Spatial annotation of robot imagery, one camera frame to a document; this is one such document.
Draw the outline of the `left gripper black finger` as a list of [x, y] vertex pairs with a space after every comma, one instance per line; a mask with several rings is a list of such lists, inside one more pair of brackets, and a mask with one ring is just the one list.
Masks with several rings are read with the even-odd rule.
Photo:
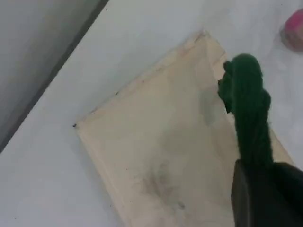
[[262, 168], [238, 159], [232, 181], [236, 227], [301, 227], [303, 172], [285, 162]]

